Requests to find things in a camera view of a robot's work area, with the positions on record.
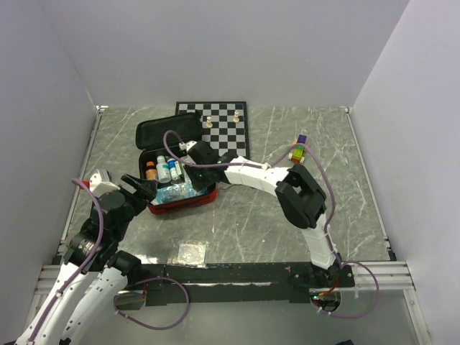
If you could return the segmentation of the brown bottle orange cap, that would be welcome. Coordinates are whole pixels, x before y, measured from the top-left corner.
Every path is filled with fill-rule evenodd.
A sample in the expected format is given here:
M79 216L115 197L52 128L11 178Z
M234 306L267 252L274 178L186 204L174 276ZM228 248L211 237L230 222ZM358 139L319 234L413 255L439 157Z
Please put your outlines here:
M147 180L157 180L157 170L155 167L155 163L153 161L149 161L146 163L145 177Z

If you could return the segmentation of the blue wipes packet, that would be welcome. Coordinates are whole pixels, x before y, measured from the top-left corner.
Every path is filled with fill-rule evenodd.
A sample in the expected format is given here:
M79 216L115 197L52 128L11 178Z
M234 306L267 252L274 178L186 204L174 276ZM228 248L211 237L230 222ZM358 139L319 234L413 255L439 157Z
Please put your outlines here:
M163 205L193 198L198 195L199 192L193 188L191 183L179 183L158 189L153 203L155 205Z

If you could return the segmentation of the white medicine bottle green label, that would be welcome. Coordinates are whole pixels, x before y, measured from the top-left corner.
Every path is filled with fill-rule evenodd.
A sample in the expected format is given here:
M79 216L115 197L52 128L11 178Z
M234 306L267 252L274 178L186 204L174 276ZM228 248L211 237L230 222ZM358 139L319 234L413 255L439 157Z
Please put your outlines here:
M166 184L171 181L169 165L163 155L157 157L157 176L159 183Z

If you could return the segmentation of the small dropper bottle blue label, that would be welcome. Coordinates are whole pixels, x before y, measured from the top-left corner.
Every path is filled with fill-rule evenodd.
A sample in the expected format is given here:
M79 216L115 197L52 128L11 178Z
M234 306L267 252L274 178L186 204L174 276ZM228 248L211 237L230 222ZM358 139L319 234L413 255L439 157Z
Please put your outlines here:
M174 158L167 159L167 165L170 171L170 177L172 181L180 180L180 174L178 172L177 161Z

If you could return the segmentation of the red black medicine case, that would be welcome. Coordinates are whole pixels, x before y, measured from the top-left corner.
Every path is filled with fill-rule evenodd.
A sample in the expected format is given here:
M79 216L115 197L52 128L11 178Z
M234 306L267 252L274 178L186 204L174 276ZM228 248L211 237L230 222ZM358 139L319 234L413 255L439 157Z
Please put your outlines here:
M200 141L204 135L201 115L194 111L186 111L182 114L139 123L136 128L135 143L137 148L141 150L139 156L139 176L141 179L145 179L150 173L148 168L150 162L155 163L155 167L158 168L160 165L157 163L157 158L169 155L163 144L164 134L168 130L178 133L184 142L190 140ZM154 201L149 206L149 211L159 216L206 205L215 200L216 194L216 184L214 183L199 191L196 196L188 198L183 196L169 203Z

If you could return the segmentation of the small green box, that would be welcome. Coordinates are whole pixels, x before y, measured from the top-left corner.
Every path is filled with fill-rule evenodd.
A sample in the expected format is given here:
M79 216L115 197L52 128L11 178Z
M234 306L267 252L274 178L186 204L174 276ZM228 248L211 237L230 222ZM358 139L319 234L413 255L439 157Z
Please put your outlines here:
M178 166L179 166L179 168L180 168L180 174L181 174L181 176L185 179L186 171L185 171L185 168L184 168L184 164L181 163L181 162L178 162Z

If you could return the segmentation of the black handled scissors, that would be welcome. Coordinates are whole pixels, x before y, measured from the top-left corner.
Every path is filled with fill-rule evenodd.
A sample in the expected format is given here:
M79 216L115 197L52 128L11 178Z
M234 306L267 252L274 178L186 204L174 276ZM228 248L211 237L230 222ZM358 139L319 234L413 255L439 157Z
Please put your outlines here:
M229 185L229 184L222 184L219 186L219 190L228 190L230 188L234 187L234 185Z

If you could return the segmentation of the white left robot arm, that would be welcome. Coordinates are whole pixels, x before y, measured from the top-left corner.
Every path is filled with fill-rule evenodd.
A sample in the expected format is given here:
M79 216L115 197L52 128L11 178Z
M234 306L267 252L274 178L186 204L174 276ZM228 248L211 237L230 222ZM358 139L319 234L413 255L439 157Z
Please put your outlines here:
M155 199L157 184L125 174L134 192L97 175L72 180L92 200L91 214L71 239L44 304L15 344L77 344L103 305L142 280L142 263L120 251L128 225Z

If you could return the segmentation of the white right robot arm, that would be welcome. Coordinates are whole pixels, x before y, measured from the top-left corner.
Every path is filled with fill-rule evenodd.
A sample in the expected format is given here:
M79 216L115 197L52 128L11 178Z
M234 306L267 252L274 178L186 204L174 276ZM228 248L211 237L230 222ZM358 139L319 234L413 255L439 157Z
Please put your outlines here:
M326 287L338 279L338 252L328 233L333 211L326 213L326 194L303 165L272 167L233 152L220 156L204 141L180 143L179 148L186 153L185 167L194 188L222 182L275 196L285 218L302 230L315 281Z

